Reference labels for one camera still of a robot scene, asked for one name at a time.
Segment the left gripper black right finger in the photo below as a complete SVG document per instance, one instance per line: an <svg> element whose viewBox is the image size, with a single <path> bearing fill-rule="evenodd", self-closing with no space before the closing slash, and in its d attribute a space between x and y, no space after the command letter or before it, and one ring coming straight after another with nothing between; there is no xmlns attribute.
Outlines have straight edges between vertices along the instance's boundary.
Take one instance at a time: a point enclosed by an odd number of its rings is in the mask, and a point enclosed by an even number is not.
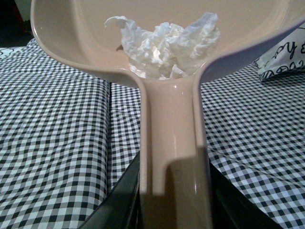
<svg viewBox="0 0 305 229"><path fill-rule="evenodd" d="M218 169L210 165L215 229L281 229L248 200Z"/></svg>

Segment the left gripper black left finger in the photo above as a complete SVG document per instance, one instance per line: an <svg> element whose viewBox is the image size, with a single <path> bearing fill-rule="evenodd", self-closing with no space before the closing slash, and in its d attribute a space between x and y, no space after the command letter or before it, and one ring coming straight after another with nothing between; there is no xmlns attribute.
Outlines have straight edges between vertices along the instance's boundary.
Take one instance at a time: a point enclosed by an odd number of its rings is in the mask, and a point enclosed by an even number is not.
<svg viewBox="0 0 305 229"><path fill-rule="evenodd" d="M129 164L107 198L81 229L136 229L139 206L140 154Z"/></svg>

